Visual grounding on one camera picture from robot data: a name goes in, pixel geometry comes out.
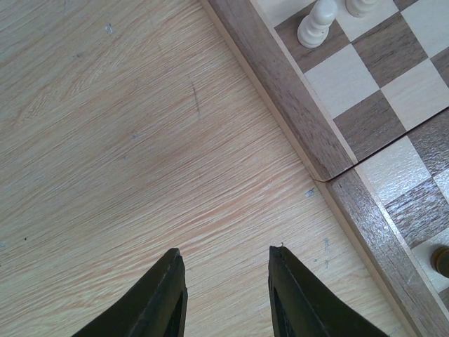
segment dark chessboard square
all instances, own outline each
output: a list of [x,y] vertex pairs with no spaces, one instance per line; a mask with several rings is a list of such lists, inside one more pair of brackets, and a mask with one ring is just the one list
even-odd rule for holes
[[449,86],[449,47],[436,54],[431,61],[443,78],[446,86]]
[[449,108],[412,130],[408,137],[433,177],[449,169]]
[[410,248],[449,228],[449,203],[433,178],[402,194],[386,208]]
[[407,7],[413,5],[418,0],[393,0],[400,11],[403,11]]
[[299,43],[296,36],[297,28],[313,6],[314,4],[310,4],[303,8],[275,28],[302,72],[309,71],[349,44],[346,34],[336,20],[329,28],[328,37],[318,48],[306,48]]
[[353,45],[380,88],[427,58],[400,13],[357,38]]
[[334,122],[359,161],[406,132],[381,91],[335,117]]

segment dark chess piece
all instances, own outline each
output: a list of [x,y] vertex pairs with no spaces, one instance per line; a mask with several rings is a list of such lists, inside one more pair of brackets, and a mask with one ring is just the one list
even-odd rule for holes
[[449,278],[449,247],[444,246],[436,249],[432,254],[431,264],[437,272]]

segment chessboard frame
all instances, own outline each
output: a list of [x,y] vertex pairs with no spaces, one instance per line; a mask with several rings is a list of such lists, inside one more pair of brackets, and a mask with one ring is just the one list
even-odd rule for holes
[[[438,336],[438,332],[449,331],[447,310],[428,285],[410,249],[382,217],[382,209],[367,191],[363,176],[353,168],[358,163],[354,153],[257,0],[200,2],[317,180],[321,193],[407,332],[411,336]],[[370,227],[372,223],[384,230],[382,244]],[[398,259],[403,264],[393,268],[392,261]]]

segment wood grain surface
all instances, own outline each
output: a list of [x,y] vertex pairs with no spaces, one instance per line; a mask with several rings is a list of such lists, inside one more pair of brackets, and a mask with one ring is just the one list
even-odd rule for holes
[[347,229],[354,233],[355,244],[358,242],[365,251],[361,255],[373,265],[372,272],[379,275],[376,279],[385,285],[393,308],[403,313],[405,324],[413,330],[410,333],[449,336],[448,318],[436,301],[436,294],[424,283],[411,261],[410,249],[403,248],[356,168],[322,187],[332,198],[330,204],[335,202],[335,212],[341,212]]
[[272,336],[268,248],[406,336],[200,3],[0,4],[0,336],[71,336],[170,247],[186,336]]
[[303,81],[290,64],[278,42],[250,1],[202,0],[211,7],[223,26],[222,33],[232,38],[235,53],[241,54],[261,84],[261,95],[268,95],[276,111],[293,132],[302,151],[302,160],[310,161],[317,180],[329,180],[353,165],[347,151],[316,105]]

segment scratch mark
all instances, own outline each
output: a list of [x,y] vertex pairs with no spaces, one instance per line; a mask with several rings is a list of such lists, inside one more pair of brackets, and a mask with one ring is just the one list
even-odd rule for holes
[[190,84],[192,85],[192,89],[194,91],[194,98],[195,98],[196,111],[198,113],[198,119],[201,119],[201,111],[199,109],[198,96],[196,95],[196,89],[195,89],[195,86],[194,86],[194,82],[191,79],[190,79]]
[[306,196],[306,198],[310,198],[314,194],[315,194],[315,187],[312,188],[311,190],[308,190],[307,192],[305,192],[304,195]]
[[139,139],[140,137],[142,137],[142,134],[141,134],[141,133],[134,133],[134,134],[133,134],[133,140],[137,140],[137,139]]
[[329,238],[325,237],[323,241],[324,241],[324,253],[327,254],[329,252],[329,246],[330,246]]
[[110,23],[108,23],[105,27],[106,32],[112,34],[114,32],[114,30],[112,29],[112,26]]

